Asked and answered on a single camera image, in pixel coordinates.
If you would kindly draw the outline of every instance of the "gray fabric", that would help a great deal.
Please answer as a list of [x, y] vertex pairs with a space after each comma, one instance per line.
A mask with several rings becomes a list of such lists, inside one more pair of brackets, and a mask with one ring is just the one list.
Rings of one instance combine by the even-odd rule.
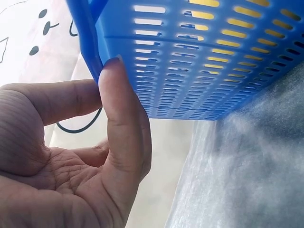
[[196, 122], [166, 228], [304, 227], [304, 64], [237, 113]]

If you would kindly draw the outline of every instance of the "black dot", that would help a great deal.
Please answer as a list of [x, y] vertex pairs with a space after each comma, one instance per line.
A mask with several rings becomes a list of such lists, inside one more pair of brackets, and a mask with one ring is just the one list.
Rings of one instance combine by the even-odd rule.
[[31, 51], [29, 52], [30, 56], [33, 56], [35, 54], [37, 54], [39, 52], [39, 47], [38, 46], [34, 46]]
[[39, 13], [39, 18], [43, 18], [46, 14], [47, 14], [47, 9], [44, 9], [42, 10], [40, 13]]

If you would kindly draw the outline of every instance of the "perforated plastic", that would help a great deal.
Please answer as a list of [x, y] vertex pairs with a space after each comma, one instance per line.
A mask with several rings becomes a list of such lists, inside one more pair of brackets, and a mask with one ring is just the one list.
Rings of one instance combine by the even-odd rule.
[[67, 2], [94, 79], [122, 55], [151, 118], [219, 119], [303, 60], [303, 0]]

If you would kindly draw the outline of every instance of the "basket handle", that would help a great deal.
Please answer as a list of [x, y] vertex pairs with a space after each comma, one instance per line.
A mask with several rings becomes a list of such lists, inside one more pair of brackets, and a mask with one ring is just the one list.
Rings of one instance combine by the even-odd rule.
[[66, 0], [78, 30], [80, 52], [98, 83], [103, 63], [98, 52], [98, 38], [95, 23], [98, 20], [108, 0]]

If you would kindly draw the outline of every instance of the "hand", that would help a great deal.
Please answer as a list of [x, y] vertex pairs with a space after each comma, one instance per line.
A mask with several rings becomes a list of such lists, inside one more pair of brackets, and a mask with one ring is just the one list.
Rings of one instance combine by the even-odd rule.
[[[108, 140], [76, 150], [44, 145], [44, 126], [102, 104]], [[123, 228], [151, 151], [148, 117], [117, 58], [99, 90], [93, 80], [2, 87], [0, 227]]]

